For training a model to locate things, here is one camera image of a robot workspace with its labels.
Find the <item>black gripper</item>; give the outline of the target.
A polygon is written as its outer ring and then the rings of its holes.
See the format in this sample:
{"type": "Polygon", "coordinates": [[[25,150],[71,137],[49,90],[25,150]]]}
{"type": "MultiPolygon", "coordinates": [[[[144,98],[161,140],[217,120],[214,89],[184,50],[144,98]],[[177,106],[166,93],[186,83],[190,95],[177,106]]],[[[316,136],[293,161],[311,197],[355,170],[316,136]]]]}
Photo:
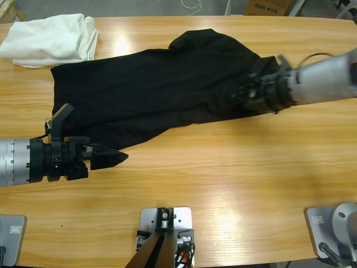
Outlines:
{"type": "Polygon", "coordinates": [[[250,73],[248,86],[239,87],[230,96],[245,102],[245,109],[257,113],[278,113],[296,104],[288,87],[288,72],[262,75],[250,73]]]}
{"type": "MultiPolygon", "coordinates": [[[[41,182],[47,177],[49,182],[59,181],[64,176],[66,180],[78,180],[88,177],[88,168],[84,163],[87,137],[67,137],[64,141],[44,143],[39,138],[30,139],[30,174],[29,183],[41,182]]],[[[112,168],[124,162],[128,155],[104,145],[92,143],[90,169],[98,170],[112,168]]]]}

